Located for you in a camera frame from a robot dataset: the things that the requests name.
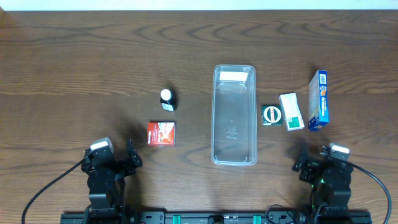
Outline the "red medicine box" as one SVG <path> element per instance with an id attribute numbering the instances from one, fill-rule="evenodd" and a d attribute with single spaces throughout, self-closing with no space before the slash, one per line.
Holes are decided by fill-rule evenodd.
<path id="1" fill-rule="evenodd" d="M 149 122 L 147 124 L 147 144 L 150 146 L 174 146 L 174 122 Z"/>

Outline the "white green medicine box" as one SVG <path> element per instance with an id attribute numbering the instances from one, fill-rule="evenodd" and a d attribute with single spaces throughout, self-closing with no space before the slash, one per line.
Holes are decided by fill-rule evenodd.
<path id="1" fill-rule="evenodd" d="M 297 102 L 296 93 L 287 93 L 279 96 L 280 105 L 284 114 L 288 131 L 295 131 L 305 127 Z"/>

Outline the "blue cardboard box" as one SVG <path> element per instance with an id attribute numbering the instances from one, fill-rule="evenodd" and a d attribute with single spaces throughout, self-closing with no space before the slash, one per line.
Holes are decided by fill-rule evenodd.
<path id="1" fill-rule="evenodd" d="M 329 123 L 328 72 L 318 70 L 309 83 L 308 130 L 318 131 Z"/>

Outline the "green round-logo box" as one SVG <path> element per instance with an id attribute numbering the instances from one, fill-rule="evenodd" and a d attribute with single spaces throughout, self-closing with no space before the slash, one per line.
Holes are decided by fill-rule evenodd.
<path id="1" fill-rule="evenodd" d="M 261 106 L 263 126 L 281 126 L 283 124 L 282 110 L 279 105 Z"/>

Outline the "dark bottle white cap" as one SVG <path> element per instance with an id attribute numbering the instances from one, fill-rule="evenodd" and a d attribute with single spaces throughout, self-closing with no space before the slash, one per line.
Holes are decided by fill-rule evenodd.
<path id="1" fill-rule="evenodd" d="M 166 111 L 175 111 L 177 109 L 177 98 L 175 93 L 165 88 L 160 92 L 160 104 Z"/>

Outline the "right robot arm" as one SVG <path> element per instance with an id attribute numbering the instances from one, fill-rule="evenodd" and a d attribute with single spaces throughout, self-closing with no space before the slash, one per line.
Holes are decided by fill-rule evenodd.
<path id="1" fill-rule="evenodd" d="M 351 197 L 353 167 L 347 164 L 350 150 L 331 143 L 323 146 L 322 156 L 310 156 L 309 145 L 303 144 L 292 166 L 299 179 L 311 185 L 310 204 L 305 207 L 307 223 L 318 223 L 320 218 L 347 218 Z"/>

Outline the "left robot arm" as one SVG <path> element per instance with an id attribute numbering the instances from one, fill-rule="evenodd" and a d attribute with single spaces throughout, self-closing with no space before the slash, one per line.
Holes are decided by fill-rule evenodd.
<path id="1" fill-rule="evenodd" d="M 102 138 L 85 150 L 81 170 L 88 174 L 89 200 L 94 219 L 128 220 L 124 204 L 125 178 L 134 175 L 142 159 L 132 141 L 126 144 L 127 157 L 117 161 L 110 138 Z"/>

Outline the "clear plastic container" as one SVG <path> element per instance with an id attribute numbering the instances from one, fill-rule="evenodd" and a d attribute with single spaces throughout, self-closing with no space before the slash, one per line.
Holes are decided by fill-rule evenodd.
<path id="1" fill-rule="evenodd" d="M 257 162 L 256 70 L 250 65 L 214 68 L 211 160 L 220 166 Z"/>

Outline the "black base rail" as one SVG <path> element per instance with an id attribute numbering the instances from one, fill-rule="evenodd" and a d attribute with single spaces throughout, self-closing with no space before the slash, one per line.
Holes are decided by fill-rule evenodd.
<path id="1" fill-rule="evenodd" d="M 142 212 L 136 217 L 131 218 L 130 221 L 122 222 L 121 219 L 113 218 L 95 218 L 94 214 L 63 214 L 60 217 L 62 224 L 80 224 L 80 223 L 140 223 L 140 224 L 265 224 L 265 223 L 310 223 L 306 221 L 303 215 L 296 215 L 294 211 L 287 212 L 282 210 L 268 211 L 267 215 L 264 213 L 168 213 L 168 212 Z M 332 218 L 332 217 L 318 217 L 317 223 L 360 223 L 370 224 L 370 213 L 368 212 L 353 212 L 349 218 Z"/>

